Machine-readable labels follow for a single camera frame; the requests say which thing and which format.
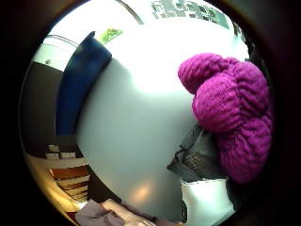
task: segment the purple yarn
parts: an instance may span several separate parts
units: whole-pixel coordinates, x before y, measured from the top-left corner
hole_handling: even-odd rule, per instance
[[[216,134],[225,172],[241,184],[254,179],[272,134],[271,97],[262,72],[250,62],[208,53],[185,60],[178,75],[195,94],[192,109],[199,124]]]

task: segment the window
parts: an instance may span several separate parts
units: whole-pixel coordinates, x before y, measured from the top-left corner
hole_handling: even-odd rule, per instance
[[[195,10],[194,6],[191,5],[191,4],[187,4],[187,6],[188,6],[189,10],[191,10],[191,11],[194,11],[194,10]]]
[[[198,6],[199,10],[203,13],[207,13],[206,9],[202,6]]]
[[[183,5],[180,3],[176,3],[175,7],[177,10],[183,10]]]

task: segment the magenta yarn skein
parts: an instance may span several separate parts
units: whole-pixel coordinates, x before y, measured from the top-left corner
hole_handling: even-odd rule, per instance
[[[258,176],[272,135],[271,96],[262,72],[251,62],[206,53],[185,60],[178,76],[194,94],[199,124],[216,135],[227,175],[240,184]]]

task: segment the blue cushion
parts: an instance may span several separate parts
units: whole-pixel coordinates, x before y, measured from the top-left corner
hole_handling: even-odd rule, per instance
[[[94,39],[91,32],[71,56],[59,84],[55,132],[72,135],[77,118],[93,83],[112,58],[112,54]]]

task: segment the white surface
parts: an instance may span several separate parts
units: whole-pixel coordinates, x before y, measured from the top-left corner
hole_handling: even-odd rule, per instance
[[[33,61],[47,65],[49,67],[64,71],[68,61],[75,51],[75,47],[64,41],[61,41],[58,45],[49,43],[43,43],[37,53],[33,57]]]
[[[106,45],[113,59],[90,92],[78,144],[99,178],[129,204],[179,220],[181,183],[166,169],[196,123],[192,95],[177,76],[192,55],[244,60],[246,46],[228,29],[174,18],[124,32]]]
[[[187,226],[212,226],[235,213],[228,198],[226,179],[182,184],[182,200],[187,207]]]

